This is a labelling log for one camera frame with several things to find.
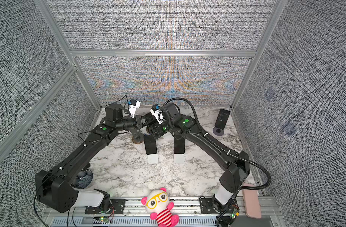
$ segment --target plush toy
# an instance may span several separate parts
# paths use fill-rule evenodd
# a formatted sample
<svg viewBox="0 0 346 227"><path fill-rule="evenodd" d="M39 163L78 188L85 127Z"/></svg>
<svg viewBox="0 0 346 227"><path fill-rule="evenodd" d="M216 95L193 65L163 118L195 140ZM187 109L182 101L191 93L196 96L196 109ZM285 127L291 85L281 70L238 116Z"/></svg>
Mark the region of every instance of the plush toy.
<svg viewBox="0 0 346 227"><path fill-rule="evenodd" d="M173 215L170 210L174 203L169 203L166 188L152 191L148 197L144 197L141 203L145 206L146 211L150 214L152 220L157 220L158 227L173 227L179 222L179 216Z"/></svg>

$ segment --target robotic arm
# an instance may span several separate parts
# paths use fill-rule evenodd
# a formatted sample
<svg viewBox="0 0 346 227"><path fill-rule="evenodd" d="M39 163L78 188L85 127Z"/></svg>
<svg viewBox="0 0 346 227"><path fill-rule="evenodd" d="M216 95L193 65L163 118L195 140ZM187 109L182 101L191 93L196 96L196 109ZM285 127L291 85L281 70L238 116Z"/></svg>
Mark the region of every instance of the robotic arm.
<svg viewBox="0 0 346 227"><path fill-rule="evenodd" d="M175 104L168 103L176 99L188 102L195 118L181 114ZM188 100L173 98L168 100L159 111L157 111L158 108L157 105L153 106L153 112L157 112L156 116L148 113L144 117L136 115L135 118L131 118L130 115L123 117L122 112L128 113L129 111L122 105L116 103L107 105L106 117L91 130L84 143L51 170L48 172L41 170L36 175L38 201L59 212L68 211L74 206L76 200L79 200L78 194L81 194L71 187L72 180L78 172L97 152L107 146L119 131L140 129L144 126L147 126L147 131L152 133L155 139L167 132L170 132L176 139L188 139L208 153L225 170L220 178L221 185L218 192L213 197L213 205L217 211L222 212L227 206L230 206L228 201L233 196L235 197L239 190L259 190L270 184L269 173L262 166L250 161L244 151L238 153L226 147L202 128L194 107ZM267 174L266 184L259 187L241 187L249 174L249 164L257 166ZM103 198L95 206L98 206L101 213L107 212L110 208L110 195L104 191L98 191Z"/></svg>

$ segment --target textured wall panel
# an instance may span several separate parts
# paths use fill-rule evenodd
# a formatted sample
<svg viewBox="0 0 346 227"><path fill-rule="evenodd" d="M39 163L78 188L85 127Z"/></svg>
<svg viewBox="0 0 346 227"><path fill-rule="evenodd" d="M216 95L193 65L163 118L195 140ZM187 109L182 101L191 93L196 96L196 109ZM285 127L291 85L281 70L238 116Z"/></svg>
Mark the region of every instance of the textured wall panel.
<svg viewBox="0 0 346 227"><path fill-rule="evenodd" d="M7 158L0 164L0 226L38 226L33 211L34 177L65 159L81 143L96 110L72 75ZM5 218L13 207L18 218ZM45 206L37 202L39 214Z"/></svg>
<svg viewBox="0 0 346 227"><path fill-rule="evenodd" d="M70 64L29 1L0 1L0 143Z"/></svg>
<svg viewBox="0 0 346 227"><path fill-rule="evenodd" d="M47 0L75 49L256 49L275 0Z"/></svg>
<svg viewBox="0 0 346 227"><path fill-rule="evenodd" d="M229 105L248 57L78 57L103 105L124 96L142 105L185 97L194 105Z"/></svg>
<svg viewBox="0 0 346 227"><path fill-rule="evenodd" d="M289 1L236 112L287 226L346 226L346 1Z"/></svg>

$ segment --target pink ear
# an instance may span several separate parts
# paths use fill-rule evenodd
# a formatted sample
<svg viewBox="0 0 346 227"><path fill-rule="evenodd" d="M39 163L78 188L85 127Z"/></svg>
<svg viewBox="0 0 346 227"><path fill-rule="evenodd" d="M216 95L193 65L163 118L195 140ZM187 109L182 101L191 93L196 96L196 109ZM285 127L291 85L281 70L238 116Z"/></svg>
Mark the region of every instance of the pink ear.
<svg viewBox="0 0 346 227"><path fill-rule="evenodd" d="M141 203L145 206L145 204L146 204L146 199L147 199L148 197L144 197L144 198L142 198L141 199Z"/></svg>

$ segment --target pink smartphone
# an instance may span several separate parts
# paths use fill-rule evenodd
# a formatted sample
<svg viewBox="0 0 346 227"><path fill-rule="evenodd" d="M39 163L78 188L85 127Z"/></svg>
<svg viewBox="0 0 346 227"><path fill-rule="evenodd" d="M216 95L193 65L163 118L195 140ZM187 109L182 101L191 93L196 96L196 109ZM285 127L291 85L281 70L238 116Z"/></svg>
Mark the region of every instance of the pink smartphone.
<svg viewBox="0 0 346 227"><path fill-rule="evenodd" d="M243 186L253 187L254 185L243 183ZM261 218L261 209L257 190L242 190L242 194L246 216L257 219Z"/></svg>

